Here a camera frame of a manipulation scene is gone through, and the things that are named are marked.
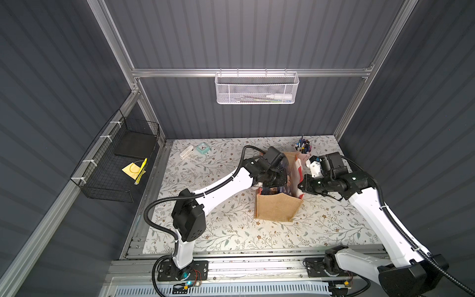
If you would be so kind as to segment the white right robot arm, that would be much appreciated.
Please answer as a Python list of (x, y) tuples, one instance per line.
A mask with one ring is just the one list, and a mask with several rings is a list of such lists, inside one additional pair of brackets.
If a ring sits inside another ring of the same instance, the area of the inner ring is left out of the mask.
[(327, 275), (353, 273), (382, 287), (390, 297), (417, 297), (433, 290), (449, 268), (445, 258), (433, 255), (402, 224), (383, 200), (378, 182), (339, 153), (306, 160), (310, 173), (298, 188), (307, 194), (329, 197), (338, 193), (367, 221), (389, 258), (366, 256), (340, 245), (325, 251), (322, 267)]

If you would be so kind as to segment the small teal card box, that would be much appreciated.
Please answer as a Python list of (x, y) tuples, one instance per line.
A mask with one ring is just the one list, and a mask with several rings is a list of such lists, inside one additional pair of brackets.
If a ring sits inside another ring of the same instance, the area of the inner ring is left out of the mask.
[(202, 155), (205, 155), (207, 154), (209, 151), (210, 151), (210, 146), (204, 142), (202, 142), (201, 144), (197, 145), (195, 147), (196, 151), (198, 151), (199, 153), (201, 153)]

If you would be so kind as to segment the black tray in basket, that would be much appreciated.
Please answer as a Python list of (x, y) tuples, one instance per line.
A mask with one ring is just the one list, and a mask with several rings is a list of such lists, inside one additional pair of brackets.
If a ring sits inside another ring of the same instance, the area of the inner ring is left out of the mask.
[(157, 139), (154, 135), (126, 131), (115, 148), (115, 155), (129, 158), (148, 158), (153, 152)]

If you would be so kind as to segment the white marker in basket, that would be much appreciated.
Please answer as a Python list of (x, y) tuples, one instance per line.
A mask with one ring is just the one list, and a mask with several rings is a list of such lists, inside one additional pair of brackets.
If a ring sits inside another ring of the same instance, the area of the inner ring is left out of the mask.
[(292, 94), (270, 94), (266, 95), (266, 98), (269, 100), (279, 100), (279, 101), (292, 101)]

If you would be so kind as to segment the yellow pen in basket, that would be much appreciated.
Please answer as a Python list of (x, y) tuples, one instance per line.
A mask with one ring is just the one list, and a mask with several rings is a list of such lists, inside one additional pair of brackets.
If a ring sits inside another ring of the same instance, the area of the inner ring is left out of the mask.
[(135, 185), (138, 185), (140, 183), (141, 178), (142, 178), (143, 174), (145, 173), (147, 163), (148, 163), (148, 158), (145, 158), (143, 160), (142, 164), (141, 164), (141, 167), (140, 167), (140, 170), (138, 172), (137, 178), (135, 179), (135, 182), (134, 182)]

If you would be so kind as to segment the burlap canvas bag red panel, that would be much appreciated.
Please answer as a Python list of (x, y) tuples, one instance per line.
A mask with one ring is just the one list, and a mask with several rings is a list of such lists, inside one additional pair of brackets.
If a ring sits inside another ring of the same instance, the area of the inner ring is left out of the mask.
[(290, 223), (303, 205), (304, 193), (298, 188), (304, 179), (304, 163), (297, 152), (285, 152), (289, 165), (287, 182), (274, 188), (260, 188), (256, 194), (255, 218)]

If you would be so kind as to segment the dark portrait book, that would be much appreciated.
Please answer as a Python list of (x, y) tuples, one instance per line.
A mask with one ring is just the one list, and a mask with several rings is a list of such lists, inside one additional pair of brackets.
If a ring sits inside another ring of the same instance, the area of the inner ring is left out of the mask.
[(259, 195), (272, 196), (277, 194), (288, 194), (289, 190), (286, 186), (273, 187), (273, 188), (260, 188)]

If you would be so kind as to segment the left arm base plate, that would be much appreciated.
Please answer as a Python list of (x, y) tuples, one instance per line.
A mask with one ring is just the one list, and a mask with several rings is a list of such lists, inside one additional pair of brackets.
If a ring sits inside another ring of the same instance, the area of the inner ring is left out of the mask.
[(159, 282), (206, 280), (209, 271), (208, 261), (192, 261), (185, 268), (179, 269), (173, 260), (165, 260), (158, 265)]

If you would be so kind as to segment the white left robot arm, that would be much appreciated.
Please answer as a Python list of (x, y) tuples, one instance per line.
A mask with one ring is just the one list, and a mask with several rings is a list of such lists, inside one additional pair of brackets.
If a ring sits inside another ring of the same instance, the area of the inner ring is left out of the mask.
[(278, 188), (287, 184), (289, 161), (274, 147), (266, 151), (244, 146), (237, 168), (216, 183), (191, 192), (180, 192), (172, 211), (176, 234), (173, 263), (184, 269), (193, 262), (195, 240), (206, 230), (206, 216), (218, 205), (243, 190), (261, 184)]

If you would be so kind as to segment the yellow sticky note pad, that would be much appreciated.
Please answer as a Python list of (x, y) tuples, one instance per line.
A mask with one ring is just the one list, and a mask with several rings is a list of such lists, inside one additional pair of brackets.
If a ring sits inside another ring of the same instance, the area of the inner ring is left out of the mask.
[(135, 180), (137, 178), (138, 172), (140, 170), (142, 162), (132, 162), (129, 165), (125, 166), (122, 169), (122, 172), (125, 173), (128, 177)]

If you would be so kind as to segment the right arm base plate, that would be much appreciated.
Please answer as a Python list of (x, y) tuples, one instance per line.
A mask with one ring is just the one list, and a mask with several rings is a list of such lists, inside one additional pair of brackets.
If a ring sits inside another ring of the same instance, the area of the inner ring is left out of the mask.
[(347, 271), (328, 272), (324, 265), (323, 257), (307, 257), (303, 260), (303, 266), (306, 269), (309, 278), (322, 277), (345, 277), (351, 278), (354, 275)]

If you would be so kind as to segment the pink pen holder cup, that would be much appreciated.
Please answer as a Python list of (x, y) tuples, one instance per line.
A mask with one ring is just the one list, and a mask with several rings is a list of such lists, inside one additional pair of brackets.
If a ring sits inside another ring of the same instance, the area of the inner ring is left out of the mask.
[(302, 153), (302, 154), (311, 153), (311, 150), (312, 150), (310, 140), (306, 139), (304, 135), (300, 137), (300, 139), (298, 140), (294, 148), (298, 153)]

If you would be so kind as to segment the floral table mat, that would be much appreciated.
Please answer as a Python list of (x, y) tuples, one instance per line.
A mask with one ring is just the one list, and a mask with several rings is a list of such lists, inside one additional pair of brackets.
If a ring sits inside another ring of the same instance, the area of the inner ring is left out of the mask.
[[(211, 148), (205, 155), (195, 149), (202, 142)], [(272, 146), (281, 152), (294, 152), (297, 142), (296, 136), (175, 140), (158, 197), (173, 197), (183, 189), (202, 189), (225, 177), (238, 165), (244, 146), (259, 149)], [(182, 160), (179, 154), (190, 145), (194, 146), (194, 152)], [(255, 199), (256, 190), (250, 188), (214, 208), (206, 218), (204, 234), (195, 242), (195, 253), (379, 244), (363, 216), (338, 196), (305, 195), (303, 205), (290, 223), (256, 219)]]

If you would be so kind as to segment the white eraser block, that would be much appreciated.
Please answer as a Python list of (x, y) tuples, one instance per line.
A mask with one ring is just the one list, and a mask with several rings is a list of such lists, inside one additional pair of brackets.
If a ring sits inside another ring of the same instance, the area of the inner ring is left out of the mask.
[(179, 156), (180, 156), (180, 158), (181, 158), (182, 160), (184, 160), (184, 159), (188, 158), (188, 157), (190, 156), (190, 154), (193, 153), (193, 152), (194, 152), (194, 146), (190, 145), (190, 146), (186, 147), (186, 148), (179, 154)]

